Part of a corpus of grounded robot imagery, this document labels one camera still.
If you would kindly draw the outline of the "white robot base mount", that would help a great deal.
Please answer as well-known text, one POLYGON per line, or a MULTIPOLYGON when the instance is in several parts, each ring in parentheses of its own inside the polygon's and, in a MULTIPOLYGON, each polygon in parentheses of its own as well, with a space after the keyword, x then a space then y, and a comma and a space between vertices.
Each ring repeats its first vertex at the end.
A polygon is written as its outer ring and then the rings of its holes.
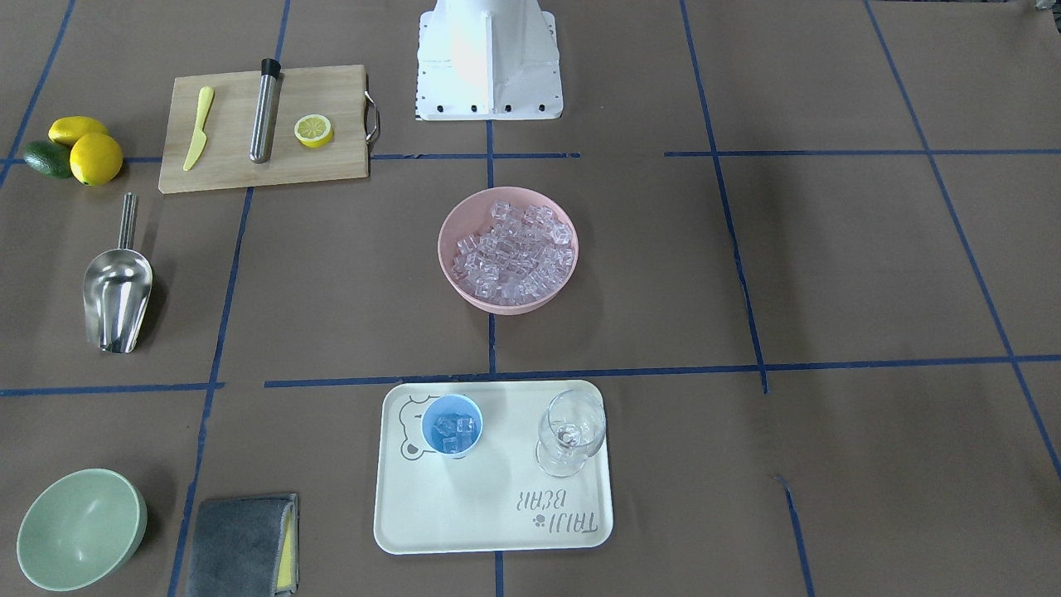
POLYGON ((414 116, 428 122, 564 113, 555 16, 537 1, 437 1, 419 17, 414 116))

